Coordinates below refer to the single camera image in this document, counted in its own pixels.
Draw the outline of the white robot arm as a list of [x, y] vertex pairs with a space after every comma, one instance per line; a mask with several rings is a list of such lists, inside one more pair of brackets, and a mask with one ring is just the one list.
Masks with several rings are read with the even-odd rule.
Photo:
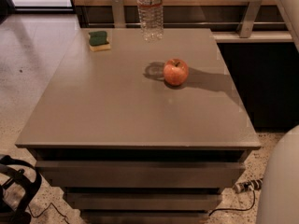
[[[137, 0], [137, 3], [149, 5], [152, 1]], [[299, 0], [275, 1], [294, 44], [299, 46]], [[299, 183], [298, 143], [298, 129], [293, 128], [273, 148], [263, 176], [256, 224], [299, 224], [298, 191], [295, 189]]]

